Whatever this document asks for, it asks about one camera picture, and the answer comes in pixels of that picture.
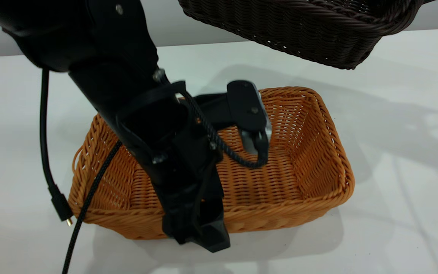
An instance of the orange wicker basket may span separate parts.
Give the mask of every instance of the orange wicker basket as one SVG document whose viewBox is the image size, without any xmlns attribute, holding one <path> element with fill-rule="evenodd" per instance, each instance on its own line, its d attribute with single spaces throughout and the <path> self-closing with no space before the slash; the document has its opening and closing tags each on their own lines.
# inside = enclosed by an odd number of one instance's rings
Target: orange wicker basket
<svg viewBox="0 0 438 274">
<path fill-rule="evenodd" d="M 354 176 L 321 97 L 304 87 L 261 90 L 271 123 L 268 164 L 256 170 L 224 156 L 217 171 L 224 188 L 224 220 L 230 233 L 280 229 L 310 222 L 347 201 Z M 245 158 L 237 129 L 220 132 Z M 76 216 L 117 137 L 97 115 L 73 162 L 69 203 Z M 165 238 L 163 210 L 146 173 L 126 148 L 114 157 L 85 222 L 129 239 Z"/>
</svg>

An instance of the brown wicker basket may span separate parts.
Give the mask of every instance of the brown wicker basket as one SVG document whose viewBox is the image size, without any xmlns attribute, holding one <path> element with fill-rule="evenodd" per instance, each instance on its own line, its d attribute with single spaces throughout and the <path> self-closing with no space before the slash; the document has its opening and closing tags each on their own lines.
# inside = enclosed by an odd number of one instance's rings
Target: brown wicker basket
<svg viewBox="0 0 438 274">
<path fill-rule="evenodd" d="M 354 69 L 424 0 L 179 0 L 188 16 L 303 59 Z"/>
<path fill-rule="evenodd" d="M 351 197 L 354 176 L 334 123 L 311 89 L 265 89 L 261 97 L 273 125 L 269 161 L 250 170 L 224 156 L 217 170 L 224 188 L 224 218 L 230 233 L 279 229 L 310 222 Z M 242 156 L 236 128 L 220 132 Z M 80 213 L 108 152 L 117 141 L 97 115 L 73 163 L 69 203 Z M 85 222 L 115 230 L 129 239 L 165 238 L 163 210 L 151 182 L 122 147 L 108 167 Z"/>
</svg>

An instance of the silver metal part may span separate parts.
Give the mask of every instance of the silver metal part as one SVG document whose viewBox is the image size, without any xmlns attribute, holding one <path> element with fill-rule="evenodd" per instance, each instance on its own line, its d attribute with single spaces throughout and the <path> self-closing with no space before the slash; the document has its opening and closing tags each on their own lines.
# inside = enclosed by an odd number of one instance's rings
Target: silver metal part
<svg viewBox="0 0 438 274">
<path fill-rule="evenodd" d="M 216 150 L 217 149 L 217 144 L 215 142 L 210 142 L 209 143 L 209 147 L 211 150 Z"/>
<path fill-rule="evenodd" d="M 153 80 L 157 83 L 161 83 L 164 75 L 165 75 L 164 69 L 157 69 L 155 73 L 153 73 Z"/>
<path fill-rule="evenodd" d="M 268 119 L 265 127 L 265 134 L 266 134 L 266 138 L 268 139 L 268 142 L 271 141 L 272 131 L 273 128 L 271 126 L 270 119 Z M 249 154 L 258 155 L 258 151 L 256 150 L 256 148 L 254 148 L 253 134 L 245 130 L 239 130 L 239 132 L 240 132 L 241 141 L 243 143 L 244 150 Z"/>
<path fill-rule="evenodd" d="M 158 154 L 155 157 L 153 157 L 153 159 L 151 160 L 151 162 L 156 165 L 159 163 L 162 163 L 163 161 L 165 161 L 167 159 L 167 155 L 166 154 Z"/>
<path fill-rule="evenodd" d="M 124 12 L 123 6 L 121 6 L 120 4 L 117 4 L 117 5 L 116 5 L 116 12 L 117 12 L 119 15 L 123 15 L 123 12 Z"/>
</svg>

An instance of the cable plug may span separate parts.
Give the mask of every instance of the cable plug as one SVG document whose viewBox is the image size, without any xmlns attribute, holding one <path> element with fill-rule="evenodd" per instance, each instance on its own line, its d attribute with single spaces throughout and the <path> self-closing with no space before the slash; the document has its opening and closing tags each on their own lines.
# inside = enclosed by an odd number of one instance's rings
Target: cable plug
<svg viewBox="0 0 438 274">
<path fill-rule="evenodd" d="M 60 192 L 59 187 L 56 185 L 50 186 L 48 191 L 50 191 L 50 194 L 52 195 L 52 204 L 54 204 L 54 208 L 57 211 L 57 214 L 59 214 L 60 220 L 67 221 L 68 226 L 71 226 L 73 212 L 68 205 L 68 201 L 64 194 Z"/>
</svg>

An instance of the dark brown basket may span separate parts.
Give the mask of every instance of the dark brown basket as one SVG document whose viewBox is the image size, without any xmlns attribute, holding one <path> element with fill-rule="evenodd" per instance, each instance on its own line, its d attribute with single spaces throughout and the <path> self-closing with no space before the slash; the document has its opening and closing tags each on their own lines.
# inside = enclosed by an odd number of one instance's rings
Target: dark brown basket
<svg viewBox="0 0 438 274">
<path fill-rule="evenodd" d="M 354 69 L 424 0 L 179 0 L 188 16 L 303 59 Z"/>
</svg>

